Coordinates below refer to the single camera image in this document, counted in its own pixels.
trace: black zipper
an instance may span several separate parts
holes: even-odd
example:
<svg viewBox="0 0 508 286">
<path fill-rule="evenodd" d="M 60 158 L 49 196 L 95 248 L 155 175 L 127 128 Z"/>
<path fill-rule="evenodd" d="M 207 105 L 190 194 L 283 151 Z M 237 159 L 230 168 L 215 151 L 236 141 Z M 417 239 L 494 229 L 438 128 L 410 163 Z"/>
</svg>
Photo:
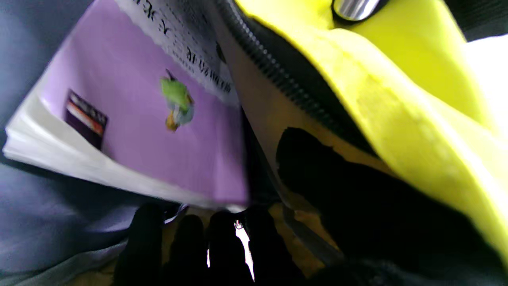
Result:
<svg viewBox="0 0 508 286">
<path fill-rule="evenodd" d="M 241 48 L 283 94 L 335 135 L 377 156 L 333 91 L 305 57 L 282 37 L 247 18 L 234 0 L 215 0 L 215 4 Z M 283 59 L 288 53 L 290 59 Z"/>
</svg>

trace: finger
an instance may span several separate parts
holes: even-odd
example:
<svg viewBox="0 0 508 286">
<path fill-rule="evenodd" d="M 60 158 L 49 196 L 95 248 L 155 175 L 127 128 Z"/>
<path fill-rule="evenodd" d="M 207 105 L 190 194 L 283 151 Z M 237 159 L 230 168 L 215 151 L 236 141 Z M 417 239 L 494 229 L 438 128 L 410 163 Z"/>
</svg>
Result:
<svg viewBox="0 0 508 286">
<path fill-rule="evenodd" d="M 120 254 L 114 285 L 155 284 L 161 267 L 162 211 L 156 205 L 140 207 L 129 227 L 129 241 Z"/>
<path fill-rule="evenodd" d="M 245 216 L 256 283 L 292 284 L 304 280 L 305 276 L 293 262 L 270 213 L 261 208 L 249 208 Z"/>
<path fill-rule="evenodd" d="M 236 237 L 235 221 L 235 215 L 228 212 L 218 212 L 210 218 L 207 235 L 211 280 L 216 284 L 253 285 L 243 244 Z"/>
<path fill-rule="evenodd" d="M 179 223 L 171 244 L 169 261 L 163 266 L 164 284 L 203 284 L 208 280 L 207 244 L 203 223 L 196 215 L 187 215 Z"/>
</svg>

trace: zipper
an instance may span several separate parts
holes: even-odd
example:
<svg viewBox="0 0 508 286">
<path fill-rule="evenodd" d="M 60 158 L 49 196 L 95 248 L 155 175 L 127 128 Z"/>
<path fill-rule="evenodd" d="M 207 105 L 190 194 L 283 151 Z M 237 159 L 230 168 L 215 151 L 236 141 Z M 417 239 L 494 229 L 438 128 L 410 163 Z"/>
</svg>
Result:
<svg viewBox="0 0 508 286">
<path fill-rule="evenodd" d="M 247 23 L 246 17 L 234 0 L 215 0 L 215 4 L 220 16 L 240 47 L 286 97 L 338 137 L 377 157 L 370 144 L 326 83 L 324 85 L 329 89 L 329 93 L 332 94 L 336 102 L 333 108 L 330 108 L 329 104 L 323 103 L 324 100 L 319 98 L 320 94 L 309 92 L 312 87 L 302 86 L 292 76 L 291 70 L 277 60 L 276 56 L 256 37 L 256 31 L 253 31 L 251 27 L 252 23 Z"/>
</svg>

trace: purple book cover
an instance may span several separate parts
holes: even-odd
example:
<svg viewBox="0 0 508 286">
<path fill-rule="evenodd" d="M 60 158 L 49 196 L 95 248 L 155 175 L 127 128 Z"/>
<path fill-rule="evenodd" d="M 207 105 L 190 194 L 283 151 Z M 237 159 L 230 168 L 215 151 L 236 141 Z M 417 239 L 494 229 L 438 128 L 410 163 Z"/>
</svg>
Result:
<svg viewBox="0 0 508 286">
<path fill-rule="evenodd" d="M 47 75 L 41 97 L 54 116 L 69 119 L 75 94 L 86 102 L 75 116 L 107 117 L 98 145 L 106 156 L 217 203 L 246 202 L 240 107 L 205 90 L 115 0 L 88 8 Z M 181 83 L 168 87 L 185 93 L 176 109 L 161 78 Z"/>
</svg>

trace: white label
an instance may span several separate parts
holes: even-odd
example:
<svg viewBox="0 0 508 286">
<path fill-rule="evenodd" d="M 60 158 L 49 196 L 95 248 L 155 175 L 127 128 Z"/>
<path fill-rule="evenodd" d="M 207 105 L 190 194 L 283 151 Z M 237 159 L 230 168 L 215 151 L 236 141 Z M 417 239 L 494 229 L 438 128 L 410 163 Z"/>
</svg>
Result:
<svg viewBox="0 0 508 286">
<path fill-rule="evenodd" d="M 206 91 L 228 105 L 238 97 L 219 56 L 215 32 L 198 0 L 115 0 L 141 30 Z"/>
</svg>

